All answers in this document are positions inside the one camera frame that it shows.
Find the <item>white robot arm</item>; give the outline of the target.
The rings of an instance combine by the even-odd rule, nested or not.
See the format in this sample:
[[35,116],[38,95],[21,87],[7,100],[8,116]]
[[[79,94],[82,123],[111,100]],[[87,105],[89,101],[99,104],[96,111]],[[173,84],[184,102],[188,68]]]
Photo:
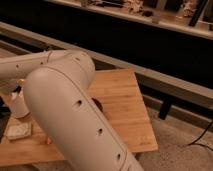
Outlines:
[[0,84],[24,81],[27,108],[74,171],[144,171],[88,94],[94,76],[82,51],[0,58]]

